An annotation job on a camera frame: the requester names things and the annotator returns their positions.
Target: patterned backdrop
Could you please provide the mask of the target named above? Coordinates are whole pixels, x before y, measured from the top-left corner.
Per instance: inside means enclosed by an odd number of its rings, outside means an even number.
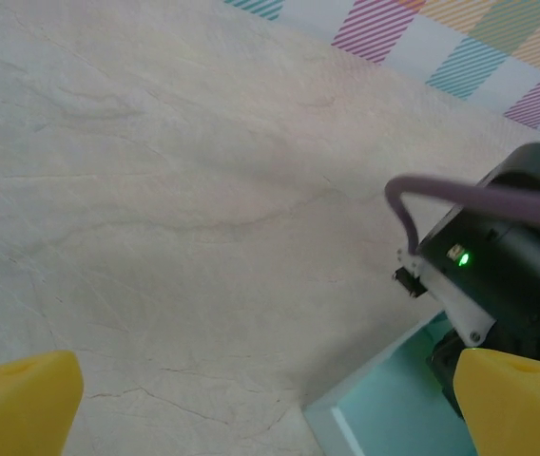
[[[224,0],[540,129],[540,0]]]

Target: colorful wall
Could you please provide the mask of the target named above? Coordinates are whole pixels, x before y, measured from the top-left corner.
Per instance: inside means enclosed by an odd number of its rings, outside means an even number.
[[[540,0],[224,0],[540,129]]]

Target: marble surface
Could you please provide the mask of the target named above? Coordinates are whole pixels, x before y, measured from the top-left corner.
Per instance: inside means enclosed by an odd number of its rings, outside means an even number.
[[[219,1],[0,1],[0,363],[78,354],[67,455],[319,455],[301,404],[434,311],[386,180],[533,139]]]

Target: green led light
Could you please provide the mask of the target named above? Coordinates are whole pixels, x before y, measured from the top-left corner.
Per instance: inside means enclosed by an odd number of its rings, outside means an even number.
[[[460,257],[460,261],[458,261],[458,266],[460,267],[466,266],[467,264],[469,264],[470,259],[471,259],[471,256],[469,254],[464,254],[463,256]]]

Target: purple cable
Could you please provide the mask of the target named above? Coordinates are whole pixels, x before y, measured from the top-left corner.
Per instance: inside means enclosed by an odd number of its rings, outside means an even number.
[[[450,201],[480,214],[523,221],[540,227],[540,192],[503,186],[478,187],[427,176],[403,175],[389,180],[384,188],[388,204],[401,220],[408,239],[408,252],[415,255],[418,232],[401,195],[413,193]]]

